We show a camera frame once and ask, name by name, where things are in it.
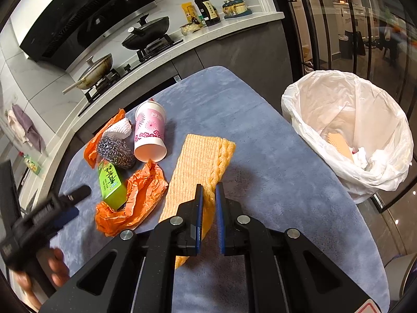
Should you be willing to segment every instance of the white trash bag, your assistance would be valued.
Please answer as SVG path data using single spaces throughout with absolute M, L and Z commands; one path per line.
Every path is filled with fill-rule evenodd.
M 383 89 L 353 73 L 318 70 L 289 85 L 282 113 L 333 169 L 356 204 L 378 189 L 394 191 L 407 177 L 413 139 L 401 107 Z M 343 135 L 355 151 L 364 147 L 365 169 L 327 143 Z

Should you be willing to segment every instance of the blue tablecloth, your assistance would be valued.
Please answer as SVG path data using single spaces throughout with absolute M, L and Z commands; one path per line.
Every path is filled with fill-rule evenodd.
M 359 210 L 332 170 L 251 87 L 226 68 L 212 67 L 165 89 L 154 99 L 167 114 L 168 154 L 159 163 L 167 181 L 188 133 L 236 142 L 222 179 L 226 196 L 239 201 L 246 213 L 268 228 L 301 230 L 383 312 L 388 311 L 383 264 Z M 127 114 L 133 123 L 134 111 Z M 133 134 L 128 145 L 133 148 Z M 141 166 L 137 163 L 134 170 Z M 91 198 L 78 204 L 79 217 L 51 241 L 52 246 L 63 250 L 71 274 L 109 241 L 95 228 L 95 206 L 101 193 L 97 170 L 83 159 L 83 150 L 72 159 L 61 192 L 80 184 L 91 187 Z M 163 204 L 164 199 L 137 232 L 155 227 Z M 243 258 L 220 256 L 215 226 L 203 241 L 201 254 L 176 270 L 173 312 L 247 311 Z

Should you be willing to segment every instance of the soy sauce bottle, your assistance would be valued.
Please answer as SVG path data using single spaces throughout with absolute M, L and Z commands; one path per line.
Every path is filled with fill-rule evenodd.
M 194 2 L 199 8 L 207 26 L 213 26 L 220 22 L 217 11 L 210 0 L 194 0 Z

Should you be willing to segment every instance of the green box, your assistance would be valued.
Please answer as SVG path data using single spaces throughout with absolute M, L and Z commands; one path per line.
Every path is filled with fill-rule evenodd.
M 117 211 L 127 201 L 127 189 L 120 181 L 114 165 L 107 160 L 99 164 L 99 181 L 103 201 Z

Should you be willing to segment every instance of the frying pan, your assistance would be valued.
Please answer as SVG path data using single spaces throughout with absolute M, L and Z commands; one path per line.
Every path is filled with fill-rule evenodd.
M 86 62 L 88 63 L 88 68 L 82 74 L 80 80 L 64 89 L 62 91 L 63 94 L 68 93 L 75 87 L 78 87 L 79 89 L 89 89 L 93 87 L 93 85 L 110 72 L 111 67 L 113 66 L 113 57 L 110 53 L 96 62 L 93 62 L 93 57 L 90 57 Z
M 161 39 L 169 28 L 169 17 L 164 16 L 159 19 L 146 22 L 149 14 L 140 18 L 140 27 L 130 27 L 128 32 L 131 33 L 122 45 L 130 50 L 139 50 L 145 48 L 150 43 Z

